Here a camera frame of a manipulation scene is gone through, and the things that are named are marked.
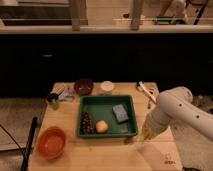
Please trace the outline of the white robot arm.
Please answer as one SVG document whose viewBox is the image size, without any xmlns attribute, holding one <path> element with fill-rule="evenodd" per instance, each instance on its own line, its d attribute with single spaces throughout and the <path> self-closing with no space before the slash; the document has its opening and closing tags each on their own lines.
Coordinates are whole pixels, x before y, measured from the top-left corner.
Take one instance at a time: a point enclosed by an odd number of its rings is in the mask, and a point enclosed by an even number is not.
<svg viewBox="0 0 213 171">
<path fill-rule="evenodd" d="M 182 120 L 213 141 L 213 115 L 192 105 L 193 95 L 186 87 L 176 87 L 161 92 L 156 106 L 145 118 L 141 135 L 150 140 L 163 133 L 173 118 Z"/>
</svg>

